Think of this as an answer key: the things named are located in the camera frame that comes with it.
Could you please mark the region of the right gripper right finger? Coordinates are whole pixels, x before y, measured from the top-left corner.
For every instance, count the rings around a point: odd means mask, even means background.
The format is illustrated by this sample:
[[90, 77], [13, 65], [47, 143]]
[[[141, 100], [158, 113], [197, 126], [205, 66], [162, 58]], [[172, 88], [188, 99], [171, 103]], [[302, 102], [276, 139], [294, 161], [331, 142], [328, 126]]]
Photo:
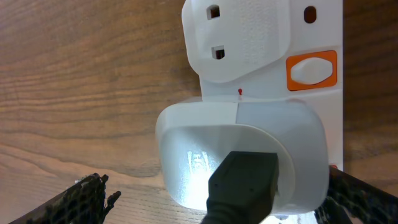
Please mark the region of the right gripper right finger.
[[315, 210], [317, 223], [397, 224], [397, 197], [369, 185], [333, 166], [321, 206]]

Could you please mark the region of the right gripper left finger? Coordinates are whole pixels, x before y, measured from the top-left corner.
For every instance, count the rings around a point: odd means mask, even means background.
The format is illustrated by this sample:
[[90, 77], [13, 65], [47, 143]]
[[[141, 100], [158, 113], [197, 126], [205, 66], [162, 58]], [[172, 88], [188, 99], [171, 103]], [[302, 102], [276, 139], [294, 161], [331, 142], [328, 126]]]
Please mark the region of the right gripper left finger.
[[121, 196], [120, 191], [106, 195], [108, 179], [106, 174], [87, 175], [10, 224], [103, 224]]

